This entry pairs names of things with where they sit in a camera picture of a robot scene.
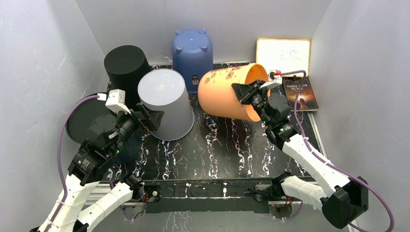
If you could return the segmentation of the light blue plastic bucket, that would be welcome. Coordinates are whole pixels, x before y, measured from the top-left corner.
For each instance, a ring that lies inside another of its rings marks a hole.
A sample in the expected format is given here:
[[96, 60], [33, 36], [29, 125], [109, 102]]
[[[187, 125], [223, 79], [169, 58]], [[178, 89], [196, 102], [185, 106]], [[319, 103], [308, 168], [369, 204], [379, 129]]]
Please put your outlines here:
[[177, 30], [171, 52], [173, 70], [184, 78], [188, 93], [197, 93], [203, 75], [214, 68], [213, 44], [206, 30]]

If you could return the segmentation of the small whiteboard yellow frame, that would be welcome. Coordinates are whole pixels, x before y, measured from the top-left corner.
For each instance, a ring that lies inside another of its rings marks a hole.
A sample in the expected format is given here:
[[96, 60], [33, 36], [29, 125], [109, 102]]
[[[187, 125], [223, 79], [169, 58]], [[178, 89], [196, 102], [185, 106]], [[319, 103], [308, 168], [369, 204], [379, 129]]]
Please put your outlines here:
[[311, 41], [308, 39], [259, 38], [256, 42], [256, 63], [266, 71], [284, 73], [304, 70], [309, 75]]

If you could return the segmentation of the Three Days To See book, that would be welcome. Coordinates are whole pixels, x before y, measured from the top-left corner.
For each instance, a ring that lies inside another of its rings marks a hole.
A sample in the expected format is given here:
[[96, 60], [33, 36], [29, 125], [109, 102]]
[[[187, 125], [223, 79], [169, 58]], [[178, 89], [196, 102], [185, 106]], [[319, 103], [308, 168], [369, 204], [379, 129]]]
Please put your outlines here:
[[283, 88], [291, 111], [294, 111], [295, 102], [297, 111], [318, 111], [319, 107], [308, 77], [304, 81], [301, 77], [286, 78], [283, 80]]

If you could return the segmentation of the grey plastic bucket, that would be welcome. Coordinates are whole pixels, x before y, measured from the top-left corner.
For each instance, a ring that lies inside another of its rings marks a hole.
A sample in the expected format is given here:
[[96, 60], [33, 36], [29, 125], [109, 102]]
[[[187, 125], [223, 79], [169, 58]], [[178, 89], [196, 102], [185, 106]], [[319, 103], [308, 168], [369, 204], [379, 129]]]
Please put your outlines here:
[[146, 108], [164, 112], [158, 129], [151, 133], [154, 137], [174, 141], [191, 131], [194, 113], [184, 78], [178, 72], [172, 69], [153, 70], [142, 77], [137, 91]]

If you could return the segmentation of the large dark blue bucket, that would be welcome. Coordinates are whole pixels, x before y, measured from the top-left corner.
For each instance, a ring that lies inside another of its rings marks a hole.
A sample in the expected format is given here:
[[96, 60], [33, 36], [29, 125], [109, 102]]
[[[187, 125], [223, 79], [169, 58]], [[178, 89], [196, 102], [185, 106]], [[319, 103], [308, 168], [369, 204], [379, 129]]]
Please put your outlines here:
[[[70, 115], [65, 126], [68, 136], [76, 143], [83, 144], [88, 139], [88, 129], [99, 116], [119, 116], [110, 111], [105, 102], [93, 98], [81, 103]], [[119, 153], [112, 158], [113, 164], [129, 164], [138, 159], [141, 151], [142, 137], [135, 133], [120, 149]]]

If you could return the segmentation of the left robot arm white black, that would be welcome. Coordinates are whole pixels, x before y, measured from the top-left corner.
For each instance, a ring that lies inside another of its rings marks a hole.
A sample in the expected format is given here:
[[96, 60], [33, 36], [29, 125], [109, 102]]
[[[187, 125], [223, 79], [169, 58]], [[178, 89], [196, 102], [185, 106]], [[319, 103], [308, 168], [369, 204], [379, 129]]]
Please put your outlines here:
[[130, 138], [142, 131], [158, 130], [164, 111], [154, 111], [142, 103], [137, 111], [121, 106], [116, 113], [98, 116], [88, 128], [63, 179], [63, 189], [45, 222], [33, 232], [91, 232], [126, 201], [143, 198], [144, 181], [127, 174], [103, 197], [84, 208], [88, 196], [98, 186]]

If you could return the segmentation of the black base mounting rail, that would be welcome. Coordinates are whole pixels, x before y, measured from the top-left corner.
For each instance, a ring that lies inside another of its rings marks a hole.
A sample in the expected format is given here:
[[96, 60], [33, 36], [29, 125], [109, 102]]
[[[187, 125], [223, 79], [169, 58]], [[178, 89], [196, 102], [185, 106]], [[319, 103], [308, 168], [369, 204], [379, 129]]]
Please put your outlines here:
[[145, 182], [148, 213], [254, 212], [288, 217], [300, 200], [272, 192], [270, 178], [156, 180]]

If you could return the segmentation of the black ribbed plastic bucket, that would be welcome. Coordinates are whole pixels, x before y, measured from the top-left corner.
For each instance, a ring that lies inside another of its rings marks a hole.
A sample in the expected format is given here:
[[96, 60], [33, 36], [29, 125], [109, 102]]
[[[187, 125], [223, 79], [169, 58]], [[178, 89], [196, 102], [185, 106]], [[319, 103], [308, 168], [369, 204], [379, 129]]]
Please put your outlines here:
[[136, 105], [141, 102], [138, 84], [153, 70], [143, 50], [134, 45], [119, 46], [108, 52], [103, 64], [113, 89], [124, 90], [126, 106], [136, 110]]

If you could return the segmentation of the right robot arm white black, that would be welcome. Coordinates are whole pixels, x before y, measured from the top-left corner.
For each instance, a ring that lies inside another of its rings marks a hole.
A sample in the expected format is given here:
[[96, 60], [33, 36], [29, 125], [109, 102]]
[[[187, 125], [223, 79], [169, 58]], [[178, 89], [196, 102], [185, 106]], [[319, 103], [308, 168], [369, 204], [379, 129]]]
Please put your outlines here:
[[263, 81], [257, 80], [231, 86], [239, 103], [252, 106], [261, 118], [268, 140], [297, 161], [317, 184], [284, 172], [272, 180], [267, 190], [256, 193], [269, 193], [278, 200], [298, 198], [319, 209], [334, 227], [346, 227], [368, 209], [368, 190], [360, 184], [363, 179], [347, 177], [329, 167], [330, 162], [310, 146], [289, 120], [291, 108], [287, 98], [280, 93], [269, 94], [263, 85]]

